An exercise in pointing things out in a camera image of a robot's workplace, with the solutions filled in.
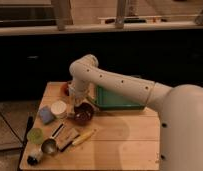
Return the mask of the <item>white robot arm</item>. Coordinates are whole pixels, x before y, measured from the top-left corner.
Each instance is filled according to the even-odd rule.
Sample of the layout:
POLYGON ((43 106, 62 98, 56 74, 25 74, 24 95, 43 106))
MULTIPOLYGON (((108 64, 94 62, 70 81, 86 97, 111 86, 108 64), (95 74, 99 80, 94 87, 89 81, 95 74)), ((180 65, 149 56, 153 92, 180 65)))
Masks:
POLYGON ((69 72, 75 106, 80 105, 94 83, 158 113, 159 171, 203 171, 203 87, 170 87, 105 71, 92 54, 72 62, 69 72))

